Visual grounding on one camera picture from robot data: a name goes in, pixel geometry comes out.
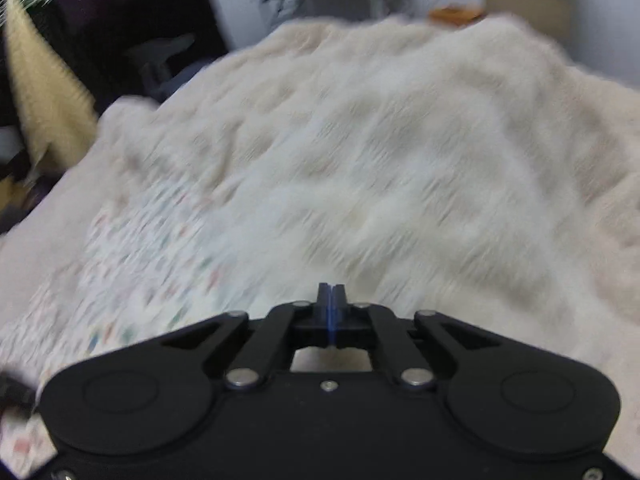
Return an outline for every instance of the bed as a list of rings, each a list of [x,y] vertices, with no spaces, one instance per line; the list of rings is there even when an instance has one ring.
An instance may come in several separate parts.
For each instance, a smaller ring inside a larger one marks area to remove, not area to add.
[[[640,472],[640,94],[512,18],[287,23],[160,107],[123,98],[0,248],[0,362],[89,356],[318,282],[435,308],[616,383]],[[2,418],[0,458],[52,453]]]

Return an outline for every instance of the dark fabric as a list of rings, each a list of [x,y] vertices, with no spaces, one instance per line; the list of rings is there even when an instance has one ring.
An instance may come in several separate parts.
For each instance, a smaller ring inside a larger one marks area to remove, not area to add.
[[[27,178],[31,169],[31,159],[26,148],[14,156],[5,166],[6,175],[13,175],[15,182],[20,182]]]
[[[28,9],[40,35],[56,51],[94,97],[94,108],[101,115],[120,95],[109,72],[101,72],[89,58],[81,42],[73,38],[56,0],[46,6]]]
[[[193,46],[168,62],[174,75],[200,59],[228,52],[209,0],[56,1],[93,64],[119,83],[121,94],[143,94],[140,76],[124,54],[132,46],[194,34]]]
[[[14,226],[22,222],[29,213],[16,207],[15,205],[8,205],[2,211],[0,211],[0,235],[9,232]]]
[[[6,55],[4,54],[4,36],[0,36],[0,126],[17,126],[18,113],[14,106],[14,96],[9,84]]]

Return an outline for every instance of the patterned bedsheet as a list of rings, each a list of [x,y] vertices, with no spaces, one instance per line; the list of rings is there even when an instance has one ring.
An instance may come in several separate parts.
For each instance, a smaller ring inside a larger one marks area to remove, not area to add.
[[[0,360],[43,385],[78,360],[225,310],[220,271],[198,255],[205,207],[185,180],[158,181],[124,209],[106,207],[88,233],[85,261],[40,289],[30,322],[2,328]],[[79,281],[78,294],[64,294],[70,280]],[[15,473],[28,474],[53,453],[39,417],[26,424],[3,417],[0,459]]]

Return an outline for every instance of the orange object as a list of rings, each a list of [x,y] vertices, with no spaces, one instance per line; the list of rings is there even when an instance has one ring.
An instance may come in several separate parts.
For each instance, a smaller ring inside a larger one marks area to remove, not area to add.
[[[464,27],[478,22],[485,17],[482,7],[439,7],[429,11],[429,18],[434,22],[447,23],[456,27]]]

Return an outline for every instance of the white fluffy blanket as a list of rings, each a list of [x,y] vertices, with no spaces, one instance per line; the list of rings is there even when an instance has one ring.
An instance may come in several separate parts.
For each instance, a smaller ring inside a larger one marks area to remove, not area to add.
[[[100,136],[122,178],[100,222],[126,272],[95,281],[105,256],[88,251],[65,304],[91,296],[94,317],[106,305],[132,316],[114,305],[164,283],[149,244],[167,225],[196,226],[162,256],[175,272],[189,257],[214,269],[215,308],[198,309],[203,292],[194,318],[261,316],[312,299],[320,281],[401,316],[441,310],[607,373],[623,398],[607,450],[640,472],[636,92],[505,18],[456,32],[297,22],[159,108],[119,101]],[[153,209],[162,186],[179,200]],[[86,355],[70,352],[65,362]]]

